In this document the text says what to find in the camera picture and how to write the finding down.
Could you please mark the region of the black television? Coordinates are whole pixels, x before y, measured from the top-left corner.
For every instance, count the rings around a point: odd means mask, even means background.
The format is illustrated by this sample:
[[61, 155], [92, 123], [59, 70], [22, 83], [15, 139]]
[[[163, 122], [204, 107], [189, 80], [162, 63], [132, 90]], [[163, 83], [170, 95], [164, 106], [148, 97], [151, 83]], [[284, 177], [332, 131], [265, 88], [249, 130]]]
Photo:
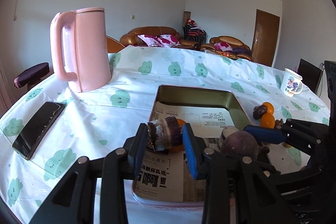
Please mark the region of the black television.
[[302, 83], [316, 94], [322, 79], [323, 70], [304, 59], [300, 59], [297, 73], [302, 77]]

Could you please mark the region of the brown leather chair back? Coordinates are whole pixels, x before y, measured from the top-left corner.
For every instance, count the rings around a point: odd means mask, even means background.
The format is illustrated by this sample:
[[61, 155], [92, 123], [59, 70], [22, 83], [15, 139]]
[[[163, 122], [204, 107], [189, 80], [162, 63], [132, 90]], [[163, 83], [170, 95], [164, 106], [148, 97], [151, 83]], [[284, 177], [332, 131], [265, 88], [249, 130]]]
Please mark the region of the brown leather chair back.
[[118, 53], [125, 48], [123, 44], [110, 36], [106, 37], [106, 45], [108, 53]]

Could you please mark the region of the small yellow-green fruit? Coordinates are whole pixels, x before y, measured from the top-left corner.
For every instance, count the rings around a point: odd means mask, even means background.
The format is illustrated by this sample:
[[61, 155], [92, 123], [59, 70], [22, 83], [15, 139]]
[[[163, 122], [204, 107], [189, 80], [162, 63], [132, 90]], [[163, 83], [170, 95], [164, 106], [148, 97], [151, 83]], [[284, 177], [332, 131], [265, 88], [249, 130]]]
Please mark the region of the small yellow-green fruit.
[[289, 144], [287, 144], [287, 143], [285, 143], [285, 142], [283, 142], [282, 145], [283, 145], [285, 148], [290, 148], [290, 147], [291, 147], [291, 145], [289, 145]]

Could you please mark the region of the purple round stool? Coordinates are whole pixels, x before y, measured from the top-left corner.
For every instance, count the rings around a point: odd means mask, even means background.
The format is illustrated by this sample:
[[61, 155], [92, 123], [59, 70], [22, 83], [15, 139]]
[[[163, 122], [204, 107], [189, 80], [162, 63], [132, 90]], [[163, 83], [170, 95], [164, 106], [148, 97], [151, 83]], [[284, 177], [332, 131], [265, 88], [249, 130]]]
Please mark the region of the purple round stool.
[[24, 70], [14, 79], [14, 86], [17, 89], [26, 86], [27, 90], [30, 90], [38, 83], [40, 83], [42, 78], [48, 75], [49, 72], [50, 66], [48, 62], [34, 65]]

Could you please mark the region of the pink metal tin box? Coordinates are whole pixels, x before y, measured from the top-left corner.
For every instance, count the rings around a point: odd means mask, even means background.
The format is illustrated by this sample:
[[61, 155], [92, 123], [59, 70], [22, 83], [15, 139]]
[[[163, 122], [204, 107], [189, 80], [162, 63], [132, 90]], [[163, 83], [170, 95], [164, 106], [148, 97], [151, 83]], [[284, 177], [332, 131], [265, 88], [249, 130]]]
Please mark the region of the pink metal tin box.
[[[194, 135], [215, 151], [219, 150], [218, 140], [225, 126], [242, 130], [251, 122], [231, 91], [161, 85], [149, 119], [166, 117], [189, 123]], [[190, 175], [184, 150], [155, 152], [152, 144], [147, 144], [131, 189], [141, 207], [198, 211], [203, 207], [205, 190], [205, 180], [194, 180]]]

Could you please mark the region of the brown candy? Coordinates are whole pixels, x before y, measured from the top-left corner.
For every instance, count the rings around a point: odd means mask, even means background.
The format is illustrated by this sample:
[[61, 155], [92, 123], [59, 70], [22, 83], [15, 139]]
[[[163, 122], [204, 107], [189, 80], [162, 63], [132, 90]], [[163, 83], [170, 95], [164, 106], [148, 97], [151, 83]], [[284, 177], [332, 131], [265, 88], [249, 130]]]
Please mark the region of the brown candy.
[[278, 126], [282, 126], [284, 124], [283, 119], [277, 119], [275, 120], [274, 127], [278, 128]]

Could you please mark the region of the stacked dark chairs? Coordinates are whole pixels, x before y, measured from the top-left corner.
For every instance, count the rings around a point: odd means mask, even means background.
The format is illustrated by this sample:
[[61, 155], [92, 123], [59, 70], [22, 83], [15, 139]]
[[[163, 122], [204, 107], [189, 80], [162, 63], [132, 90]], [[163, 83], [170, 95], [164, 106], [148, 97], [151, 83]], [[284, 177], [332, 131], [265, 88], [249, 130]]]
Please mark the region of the stacked dark chairs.
[[206, 42], [207, 34], [205, 30], [196, 25], [196, 22], [190, 18], [186, 19], [183, 26], [183, 34], [186, 40], [204, 44]]

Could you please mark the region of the large purple round fruit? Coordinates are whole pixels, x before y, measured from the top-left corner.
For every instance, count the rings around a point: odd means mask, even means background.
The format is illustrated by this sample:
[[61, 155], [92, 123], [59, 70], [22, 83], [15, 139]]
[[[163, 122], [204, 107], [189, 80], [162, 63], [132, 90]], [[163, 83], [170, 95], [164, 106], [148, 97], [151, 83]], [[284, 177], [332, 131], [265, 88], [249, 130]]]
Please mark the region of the large purple round fruit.
[[220, 151], [223, 155], [234, 153], [239, 156], [249, 156], [252, 160], [256, 160], [259, 154], [259, 146], [250, 133], [237, 131], [225, 138]]

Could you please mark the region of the pink floral pillow right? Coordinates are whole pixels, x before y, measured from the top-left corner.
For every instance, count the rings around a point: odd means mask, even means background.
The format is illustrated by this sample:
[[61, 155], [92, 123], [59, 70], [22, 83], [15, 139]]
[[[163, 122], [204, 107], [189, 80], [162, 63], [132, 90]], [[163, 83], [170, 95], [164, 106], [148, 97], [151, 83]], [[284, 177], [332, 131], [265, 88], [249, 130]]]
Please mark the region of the pink floral pillow right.
[[159, 40], [161, 41], [162, 47], [164, 48], [174, 48], [176, 46], [180, 46], [179, 40], [171, 34], [164, 34], [158, 36]]

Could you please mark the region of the pink floral pillow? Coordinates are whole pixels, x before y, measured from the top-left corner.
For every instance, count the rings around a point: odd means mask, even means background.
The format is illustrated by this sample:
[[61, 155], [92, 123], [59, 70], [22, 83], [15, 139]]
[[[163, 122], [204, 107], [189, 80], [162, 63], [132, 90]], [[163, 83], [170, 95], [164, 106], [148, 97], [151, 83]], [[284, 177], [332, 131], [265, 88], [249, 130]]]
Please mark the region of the pink floral pillow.
[[158, 36], [159, 40], [161, 41], [162, 47], [164, 48], [174, 48], [176, 46], [180, 46], [179, 40], [171, 34], [164, 34]]
[[162, 47], [161, 41], [156, 36], [151, 35], [138, 35], [148, 47]]

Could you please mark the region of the orange mandarin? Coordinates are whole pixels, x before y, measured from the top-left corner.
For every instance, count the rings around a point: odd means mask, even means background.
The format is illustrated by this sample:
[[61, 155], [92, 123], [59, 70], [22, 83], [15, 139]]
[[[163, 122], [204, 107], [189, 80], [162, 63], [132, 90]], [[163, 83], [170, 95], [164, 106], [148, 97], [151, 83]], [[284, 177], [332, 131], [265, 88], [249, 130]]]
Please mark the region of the orange mandarin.
[[264, 128], [274, 128], [275, 118], [270, 113], [265, 113], [260, 119], [260, 126]]
[[274, 106], [270, 102], [264, 102], [262, 105], [266, 107], [267, 113], [274, 114]]
[[171, 153], [181, 152], [184, 149], [183, 137], [182, 137], [182, 127], [186, 122], [182, 119], [177, 119], [177, 122], [178, 122], [178, 128], [177, 128], [176, 133], [173, 136], [172, 147], [169, 148], [169, 151]]

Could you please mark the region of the dark wrinkled passion fruit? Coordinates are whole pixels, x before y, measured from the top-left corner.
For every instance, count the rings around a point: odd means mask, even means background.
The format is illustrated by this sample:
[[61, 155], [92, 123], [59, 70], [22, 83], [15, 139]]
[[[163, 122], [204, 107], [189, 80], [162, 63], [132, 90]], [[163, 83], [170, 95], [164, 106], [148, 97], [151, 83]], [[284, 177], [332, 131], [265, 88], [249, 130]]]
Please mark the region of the dark wrinkled passion fruit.
[[259, 106], [255, 106], [255, 107], [253, 108], [253, 113], [252, 113], [252, 115], [253, 115], [253, 118], [254, 118], [255, 120], [260, 120], [261, 117], [262, 117], [264, 114], [266, 114], [267, 112], [268, 112], [268, 108], [267, 108], [267, 106], [265, 106], [265, 105], [259, 105]]

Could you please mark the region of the pink floral pillow left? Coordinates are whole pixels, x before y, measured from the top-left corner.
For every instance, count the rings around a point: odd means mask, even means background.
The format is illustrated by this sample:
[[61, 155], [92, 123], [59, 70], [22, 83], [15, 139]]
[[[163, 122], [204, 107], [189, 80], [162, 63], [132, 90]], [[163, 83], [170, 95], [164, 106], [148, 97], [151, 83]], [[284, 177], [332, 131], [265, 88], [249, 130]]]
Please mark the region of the pink floral pillow left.
[[151, 35], [138, 35], [148, 47], [162, 47], [161, 41], [156, 36]]

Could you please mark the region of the white cartoon mug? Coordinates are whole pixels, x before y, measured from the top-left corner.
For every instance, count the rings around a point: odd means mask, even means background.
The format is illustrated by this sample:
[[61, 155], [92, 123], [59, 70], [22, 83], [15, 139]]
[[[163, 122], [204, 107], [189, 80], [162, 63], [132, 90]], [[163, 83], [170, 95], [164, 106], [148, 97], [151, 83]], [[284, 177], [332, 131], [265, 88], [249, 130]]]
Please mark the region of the white cartoon mug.
[[303, 91], [302, 77], [294, 71], [285, 68], [280, 91], [288, 97], [300, 94]]

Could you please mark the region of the brown leather small sofa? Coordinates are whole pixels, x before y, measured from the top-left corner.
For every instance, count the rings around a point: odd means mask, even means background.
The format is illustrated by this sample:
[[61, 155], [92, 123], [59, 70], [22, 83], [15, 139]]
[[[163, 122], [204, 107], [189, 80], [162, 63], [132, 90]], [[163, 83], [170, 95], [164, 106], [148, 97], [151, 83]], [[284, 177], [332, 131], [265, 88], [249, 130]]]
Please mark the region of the brown leather small sofa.
[[250, 47], [232, 36], [210, 38], [210, 42], [203, 44], [200, 47], [200, 51], [227, 57], [232, 60], [246, 59], [253, 61]]

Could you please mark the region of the white cloud-print tablecloth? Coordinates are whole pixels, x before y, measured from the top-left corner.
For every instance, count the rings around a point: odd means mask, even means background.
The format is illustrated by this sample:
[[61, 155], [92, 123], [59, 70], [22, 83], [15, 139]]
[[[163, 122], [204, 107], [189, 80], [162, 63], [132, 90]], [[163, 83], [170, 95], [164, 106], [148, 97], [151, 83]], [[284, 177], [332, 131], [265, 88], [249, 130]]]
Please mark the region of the white cloud-print tablecloth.
[[[148, 121], [160, 85], [227, 90], [247, 115], [269, 102], [277, 119], [328, 124], [329, 106], [309, 88], [293, 97], [280, 91], [283, 71], [248, 60], [173, 48], [127, 47], [110, 55], [112, 79], [105, 86], [73, 92], [50, 76], [23, 95], [1, 118], [1, 198], [21, 223], [80, 156], [96, 159], [121, 147]], [[18, 133], [47, 101], [66, 105], [31, 160], [12, 147]]]

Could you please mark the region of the brown wooden door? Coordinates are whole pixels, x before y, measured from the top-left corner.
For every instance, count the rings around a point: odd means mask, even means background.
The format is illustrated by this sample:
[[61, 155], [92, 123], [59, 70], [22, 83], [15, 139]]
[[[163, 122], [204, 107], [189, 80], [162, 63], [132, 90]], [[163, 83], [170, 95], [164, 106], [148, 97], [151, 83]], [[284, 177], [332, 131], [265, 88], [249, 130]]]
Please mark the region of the brown wooden door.
[[254, 62], [271, 67], [276, 52], [280, 17], [256, 10], [255, 31], [252, 43]]

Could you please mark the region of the pink electric kettle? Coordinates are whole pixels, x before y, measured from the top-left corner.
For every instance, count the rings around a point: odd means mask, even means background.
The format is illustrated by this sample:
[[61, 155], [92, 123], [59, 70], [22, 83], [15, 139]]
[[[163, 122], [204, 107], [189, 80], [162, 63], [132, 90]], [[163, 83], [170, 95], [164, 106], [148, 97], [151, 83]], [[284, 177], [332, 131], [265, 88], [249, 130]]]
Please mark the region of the pink electric kettle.
[[54, 73], [73, 92], [98, 89], [112, 78], [102, 7], [57, 13], [50, 25], [50, 43]]

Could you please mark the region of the printed paper in tin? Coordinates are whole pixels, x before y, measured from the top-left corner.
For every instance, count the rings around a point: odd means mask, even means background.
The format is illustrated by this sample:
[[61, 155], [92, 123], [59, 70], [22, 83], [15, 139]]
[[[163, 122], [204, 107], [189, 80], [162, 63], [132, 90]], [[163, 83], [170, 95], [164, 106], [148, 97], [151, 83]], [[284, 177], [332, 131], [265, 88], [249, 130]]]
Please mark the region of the printed paper in tin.
[[199, 207], [205, 199], [203, 150], [220, 150], [222, 129], [234, 125], [226, 107], [156, 103], [134, 199], [163, 208]]

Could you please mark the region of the pink pillow small sofa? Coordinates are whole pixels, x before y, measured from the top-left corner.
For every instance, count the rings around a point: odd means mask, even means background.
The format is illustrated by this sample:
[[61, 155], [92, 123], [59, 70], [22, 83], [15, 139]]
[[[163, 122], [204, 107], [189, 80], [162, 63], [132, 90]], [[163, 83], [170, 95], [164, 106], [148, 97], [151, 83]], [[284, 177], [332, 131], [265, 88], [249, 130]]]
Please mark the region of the pink pillow small sofa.
[[214, 44], [214, 47], [217, 51], [221, 52], [230, 52], [232, 51], [232, 47], [226, 42], [218, 42]]

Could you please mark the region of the black smartphone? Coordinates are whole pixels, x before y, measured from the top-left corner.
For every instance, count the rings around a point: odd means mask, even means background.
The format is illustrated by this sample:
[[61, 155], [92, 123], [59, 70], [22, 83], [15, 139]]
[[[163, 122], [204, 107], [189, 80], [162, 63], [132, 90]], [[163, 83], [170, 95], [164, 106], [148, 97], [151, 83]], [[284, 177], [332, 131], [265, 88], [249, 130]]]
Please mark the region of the black smartphone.
[[45, 102], [12, 144], [13, 150], [25, 160], [30, 160], [38, 145], [65, 109], [66, 104], [61, 102]]

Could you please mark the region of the round white coaster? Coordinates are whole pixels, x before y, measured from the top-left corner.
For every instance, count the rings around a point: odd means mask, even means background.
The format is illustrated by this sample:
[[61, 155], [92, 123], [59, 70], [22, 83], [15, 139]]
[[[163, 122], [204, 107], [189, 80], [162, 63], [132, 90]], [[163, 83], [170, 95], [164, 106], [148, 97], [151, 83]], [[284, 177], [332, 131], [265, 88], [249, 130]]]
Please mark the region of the round white coaster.
[[219, 137], [219, 142], [224, 142], [226, 138], [228, 138], [232, 133], [237, 132], [238, 129], [234, 126], [224, 126], [222, 129], [222, 133]]

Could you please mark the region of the brown leather long sofa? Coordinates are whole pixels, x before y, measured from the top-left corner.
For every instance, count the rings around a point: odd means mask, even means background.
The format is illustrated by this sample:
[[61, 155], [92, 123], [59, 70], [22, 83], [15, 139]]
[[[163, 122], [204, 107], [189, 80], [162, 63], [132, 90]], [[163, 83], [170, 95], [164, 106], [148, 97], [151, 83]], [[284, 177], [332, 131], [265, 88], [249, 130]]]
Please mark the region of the brown leather long sofa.
[[120, 43], [124, 46], [184, 48], [199, 50], [198, 42], [183, 39], [181, 34], [171, 27], [147, 26], [130, 30], [123, 35]]

